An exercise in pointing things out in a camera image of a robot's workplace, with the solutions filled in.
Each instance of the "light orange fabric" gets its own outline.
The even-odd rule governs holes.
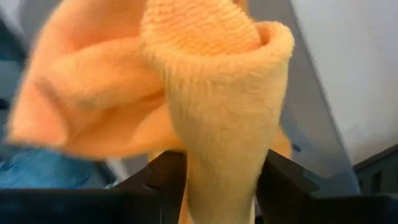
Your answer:
[[[230,0],[144,6],[62,1],[31,54],[8,141],[90,159],[184,149],[195,223],[248,223],[292,35]]]

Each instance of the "orange towel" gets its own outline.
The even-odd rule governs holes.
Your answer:
[[[195,223],[248,223],[292,35],[230,0],[147,2],[62,1],[31,55],[8,140],[91,159],[186,149]]]

